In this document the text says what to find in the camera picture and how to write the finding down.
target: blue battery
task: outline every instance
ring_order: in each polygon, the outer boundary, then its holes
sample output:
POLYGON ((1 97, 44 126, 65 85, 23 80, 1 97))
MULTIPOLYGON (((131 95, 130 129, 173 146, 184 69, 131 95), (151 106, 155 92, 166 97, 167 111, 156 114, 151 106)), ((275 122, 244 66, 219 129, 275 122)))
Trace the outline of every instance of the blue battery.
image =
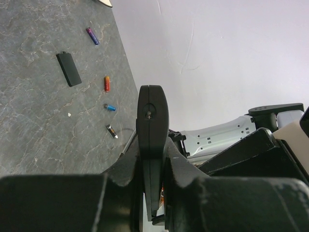
POLYGON ((92 41, 95 43, 95 45, 99 45, 100 42, 98 41, 97 37, 92 32, 92 29, 91 28, 87 28, 86 31, 87 31, 88 35, 90 36, 90 38, 92 39, 92 41))
POLYGON ((116 111, 116 107, 114 107, 112 105, 104 104, 103 106, 104 106, 105 109, 108 109, 110 111, 116 111))

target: white wall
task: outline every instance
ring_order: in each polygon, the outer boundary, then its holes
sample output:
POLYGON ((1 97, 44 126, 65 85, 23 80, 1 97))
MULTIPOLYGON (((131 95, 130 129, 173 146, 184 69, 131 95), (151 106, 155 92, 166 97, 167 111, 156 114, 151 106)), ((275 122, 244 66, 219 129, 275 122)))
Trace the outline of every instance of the white wall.
POLYGON ((137 88, 161 85, 170 128, 309 103, 308 0, 113 0, 137 88))

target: gray marble surface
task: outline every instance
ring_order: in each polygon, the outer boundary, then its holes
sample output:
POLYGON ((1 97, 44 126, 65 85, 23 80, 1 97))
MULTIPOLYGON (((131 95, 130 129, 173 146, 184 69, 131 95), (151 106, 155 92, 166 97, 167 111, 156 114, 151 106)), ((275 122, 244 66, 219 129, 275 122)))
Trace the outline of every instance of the gray marble surface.
POLYGON ((137 97, 110 8, 95 0, 0 2, 0 176, 103 172, 135 129, 137 97), (61 51, 72 54, 82 84, 68 86, 61 51))

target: black rectangular object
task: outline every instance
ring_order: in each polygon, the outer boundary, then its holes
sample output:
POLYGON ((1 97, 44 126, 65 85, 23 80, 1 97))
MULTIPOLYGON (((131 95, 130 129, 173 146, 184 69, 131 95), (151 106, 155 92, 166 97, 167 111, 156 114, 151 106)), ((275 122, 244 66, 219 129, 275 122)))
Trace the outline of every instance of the black rectangular object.
POLYGON ((80 84, 82 80, 78 74, 72 55, 70 53, 62 52, 56 56, 68 85, 72 87, 80 84))

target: white robotic part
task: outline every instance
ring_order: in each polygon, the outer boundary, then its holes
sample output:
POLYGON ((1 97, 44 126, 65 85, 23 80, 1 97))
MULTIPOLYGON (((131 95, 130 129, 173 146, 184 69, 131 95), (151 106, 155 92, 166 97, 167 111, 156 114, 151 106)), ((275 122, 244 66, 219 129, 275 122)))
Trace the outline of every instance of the white robotic part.
POLYGON ((287 142, 301 166, 309 174, 309 137, 300 126, 299 120, 286 125, 273 133, 276 139, 287 142))
POLYGON ((291 110, 286 112, 281 112, 277 114, 277 124, 278 128, 285 127, 286 125, 294 122, 295 120, 300 120, 304 112, 301 110, 291 110))
POLYGON ((98 1, 103 3, 104 5, 106 5, 108 7, 112 7, 110 0, 98 0, 98 1))
POLYGON ((251 116, 244 115, 221 125, 181 131, 186 136, 184 145, 186 152, 190 153, 188 160, 193 164, 203 163, 254 132, 256 127, 251 119, 251 116))

